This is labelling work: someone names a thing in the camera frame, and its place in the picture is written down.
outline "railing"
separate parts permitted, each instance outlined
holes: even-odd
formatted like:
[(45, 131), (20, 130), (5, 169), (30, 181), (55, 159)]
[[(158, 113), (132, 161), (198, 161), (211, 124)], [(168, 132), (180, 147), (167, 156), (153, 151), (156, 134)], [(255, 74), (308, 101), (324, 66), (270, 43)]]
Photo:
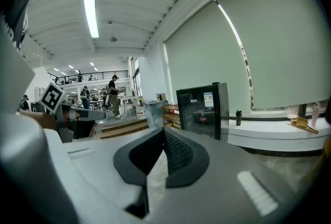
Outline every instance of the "railing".
[(109, 80), (114, 75), (116, 75), (119, 79), (128, 77), (127, 70), (91, 72), (91, 73), (84, 73), (81, 75), (77, 74), (77, 75), (68, 75), (63, 77), (57, 77), (51, 73), (48, 74), (57, 85), (65, 85), (70, 83), (97, 81), (97, 80), (105, 80), (105, 79)]

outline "white table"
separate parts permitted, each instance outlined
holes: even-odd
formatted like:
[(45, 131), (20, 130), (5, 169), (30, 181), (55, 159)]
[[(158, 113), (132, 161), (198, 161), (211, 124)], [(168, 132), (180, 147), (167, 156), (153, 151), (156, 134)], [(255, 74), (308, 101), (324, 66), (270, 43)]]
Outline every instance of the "white table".
[(139, 105), (139, 96), (130, 96), (130, 97), (124, 97), (124, 98), (122, 98), (122, 101), (123, 101), (123, 103), (124, 103), (124, 115), (125, 115), (125, 117), (126, 117), (126, 101), (127, 100), (133, 100), (133, 105), (134, 106), (138, 106)]

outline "ceiling light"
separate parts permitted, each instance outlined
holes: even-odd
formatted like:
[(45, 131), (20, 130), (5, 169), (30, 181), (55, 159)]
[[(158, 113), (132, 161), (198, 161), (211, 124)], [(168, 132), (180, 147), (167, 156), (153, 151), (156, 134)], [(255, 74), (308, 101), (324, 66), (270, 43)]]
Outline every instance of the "ceiling light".
[(84, 0), (84, 7), (85, 7), (85, 14), (86, 14), (88, 28), (89, 28), (91, 37), (99, 38), (95, 1), (96, 0)]

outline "mini fridge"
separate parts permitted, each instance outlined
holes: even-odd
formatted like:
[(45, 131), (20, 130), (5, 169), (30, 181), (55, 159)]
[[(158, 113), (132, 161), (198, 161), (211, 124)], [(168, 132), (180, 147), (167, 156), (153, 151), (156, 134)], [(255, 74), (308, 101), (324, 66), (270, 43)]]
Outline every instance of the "mini fridge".
[(176, 91), (181, 129), (228, 141), (229, 98), (226, 83)]

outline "wooden step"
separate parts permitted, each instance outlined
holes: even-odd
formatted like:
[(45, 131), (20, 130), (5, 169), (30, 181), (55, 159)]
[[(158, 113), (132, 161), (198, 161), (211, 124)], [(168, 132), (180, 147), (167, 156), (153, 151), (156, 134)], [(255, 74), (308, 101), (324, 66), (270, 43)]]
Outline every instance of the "wooden step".
[(134, 126), (134, 125), (138, 125), (138, 124), (142, 124), (142, 123), (146, 123), (146, 119), (143, 120), (135, 120), (135, 121), (128, 121), (126, 123), (122, 123), (122, 124), (114, 124), (111, 126), (107, 126), (106, 128), (103, 128), (101, 130), (102, 133), (104, 132), (109, 132), (109, 131), (114, 131), (114, 130), (118, 130), (121, 128), (125, 128), (125, 127), (130, 127), (130, 126)]
[(127, 126), (127, 127), (123, 127), (123, 128), (116, 129), (116, 130), (103, 132), (100, 139), (109, 139), (109, 138), (124, 136), (127, 134), (131, 134), (131, 133), (135, 133), (135, 132), (144, 130), (146, 128), (148, 128), (148, 124), (147, 124), (147, 121), (145, 120), (144, 123), (139, 123), (139, 124), (136, 124), (133, 126)]

